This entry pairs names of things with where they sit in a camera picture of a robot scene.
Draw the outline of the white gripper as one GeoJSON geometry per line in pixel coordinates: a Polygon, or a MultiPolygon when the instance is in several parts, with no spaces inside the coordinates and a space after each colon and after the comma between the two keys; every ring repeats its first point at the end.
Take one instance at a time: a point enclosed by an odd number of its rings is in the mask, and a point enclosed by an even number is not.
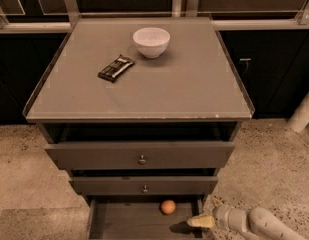
{"type": "Polygon", "coordinates": [[[225,230],[240,231],[242,229],[243,211],[233,206],[223,204],[218,198],[213,198],[213,204],[216,207],[213,210],[213,216],[199,215],[187,220],[191,227],[213,228],[216,225],[225,230]]]}

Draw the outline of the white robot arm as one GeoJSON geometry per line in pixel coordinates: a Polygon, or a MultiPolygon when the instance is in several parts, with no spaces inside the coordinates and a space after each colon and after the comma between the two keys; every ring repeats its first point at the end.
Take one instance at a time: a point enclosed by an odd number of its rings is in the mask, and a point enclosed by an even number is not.
{"type": "Polygon", "coordinates": [[[214,199],[213,204],[211,213],[193,216],[187,220],[187,224],[196,228],[217,226],[235,231],[245,240],[307,240],[265,208],[254,207],[245,211],[224,204],[219,199],[214,199]]]}

